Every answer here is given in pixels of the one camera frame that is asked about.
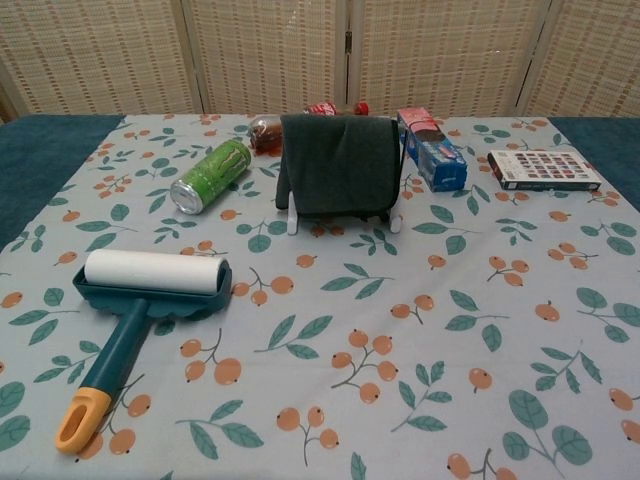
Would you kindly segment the blue and pink cookie box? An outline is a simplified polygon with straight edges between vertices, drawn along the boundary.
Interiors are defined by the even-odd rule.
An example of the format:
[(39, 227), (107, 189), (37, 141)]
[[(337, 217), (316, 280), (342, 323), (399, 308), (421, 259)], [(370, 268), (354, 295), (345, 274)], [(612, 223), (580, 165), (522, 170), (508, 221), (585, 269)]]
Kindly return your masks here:
[(432, 192), (462, 190), (467, 162), (424, 107), (400, 109), (397, 113), (402, 154), (411, 159)]

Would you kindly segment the teal table cover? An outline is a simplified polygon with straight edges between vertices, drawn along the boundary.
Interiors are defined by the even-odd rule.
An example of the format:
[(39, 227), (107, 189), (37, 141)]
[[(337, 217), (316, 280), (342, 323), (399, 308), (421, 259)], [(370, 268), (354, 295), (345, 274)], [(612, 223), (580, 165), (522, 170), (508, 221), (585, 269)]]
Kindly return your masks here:
[[(120, 115), (28, 115), (0, 125), (0, 251), (121, 122)], [(640, 117), (552, 117), (640, 212)]]

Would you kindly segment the teal lint roller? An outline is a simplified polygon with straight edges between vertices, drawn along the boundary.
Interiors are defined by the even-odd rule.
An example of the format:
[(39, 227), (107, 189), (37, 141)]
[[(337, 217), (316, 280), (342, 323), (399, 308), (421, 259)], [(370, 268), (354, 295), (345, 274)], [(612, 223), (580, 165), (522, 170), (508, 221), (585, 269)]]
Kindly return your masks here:
[(76, 454), (90, 442), (128, 379), (153, 321), (202, 318), (225, 309), (231, 280), (231, 267), (220, 257), (92, 251), (73, 286), (93, 309), (118, 321), (62, 419), (57, 450)]

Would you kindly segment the green energy drink can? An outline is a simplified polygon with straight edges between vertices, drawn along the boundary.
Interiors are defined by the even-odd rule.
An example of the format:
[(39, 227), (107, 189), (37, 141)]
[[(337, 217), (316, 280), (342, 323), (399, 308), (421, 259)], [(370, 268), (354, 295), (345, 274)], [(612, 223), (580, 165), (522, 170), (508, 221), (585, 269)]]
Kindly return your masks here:
[(227, 140), (170, 187), (170, 197), (183, 213), (197, 215), (211, 205), (251, 163), (249, 148), (238, 140)]

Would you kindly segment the flat box with colour grid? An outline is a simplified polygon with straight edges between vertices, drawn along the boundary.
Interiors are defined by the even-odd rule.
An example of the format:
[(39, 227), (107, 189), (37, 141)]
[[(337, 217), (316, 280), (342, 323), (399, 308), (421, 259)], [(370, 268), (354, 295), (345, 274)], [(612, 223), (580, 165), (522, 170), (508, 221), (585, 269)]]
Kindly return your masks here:
[(576, 152), (491, 150), (487, 160), (504, 190), (594, 191), (602, 184)]

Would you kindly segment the woven folding screen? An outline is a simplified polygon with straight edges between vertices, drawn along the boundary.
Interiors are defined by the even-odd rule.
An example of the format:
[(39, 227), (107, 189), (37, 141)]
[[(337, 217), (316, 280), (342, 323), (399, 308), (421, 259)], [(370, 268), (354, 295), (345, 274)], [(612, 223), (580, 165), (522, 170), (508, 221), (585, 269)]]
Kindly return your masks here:
[(640, 117), (640, 0), (0, 0), (0, 124), (324, 100)]

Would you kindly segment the cola bottle with red label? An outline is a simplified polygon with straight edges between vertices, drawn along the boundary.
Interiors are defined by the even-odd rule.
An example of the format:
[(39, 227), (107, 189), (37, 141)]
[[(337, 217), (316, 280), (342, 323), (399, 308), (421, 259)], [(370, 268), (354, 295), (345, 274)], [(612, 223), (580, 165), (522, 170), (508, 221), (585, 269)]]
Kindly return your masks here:
[[(349, 108), (339, 108), (332, 102), (320, 102), (303, 109), (305, 114), (324, 116), (357, 115), (367, 116), (369, 105), (360, 101)], [(279, 149), (282, 145), (282, 126), (279, 115), (263, 115), (255, 118), (249, 125), (251, 148), (257, 155)]]

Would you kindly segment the floral patterned tablecloth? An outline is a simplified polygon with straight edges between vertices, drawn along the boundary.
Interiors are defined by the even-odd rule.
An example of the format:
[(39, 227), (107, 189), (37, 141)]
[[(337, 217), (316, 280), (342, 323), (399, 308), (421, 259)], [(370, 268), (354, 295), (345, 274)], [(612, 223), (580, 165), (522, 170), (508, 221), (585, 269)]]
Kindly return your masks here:
[[(173, 180), (242, 115), (127, 116), (0, 251), (0, 480), (640, 480), (640, 212), (609, 183), (501, 190), (491, 149), (577, 149), (544, 118), (453, 118), (465, 188), (399, 181), (403, 226), (275, 207), (280, 155), (204, 214)], [(54, 435), (116, 318), (95, 249), (226, 257), (229, 307), (153, 324), (86, 450)]]

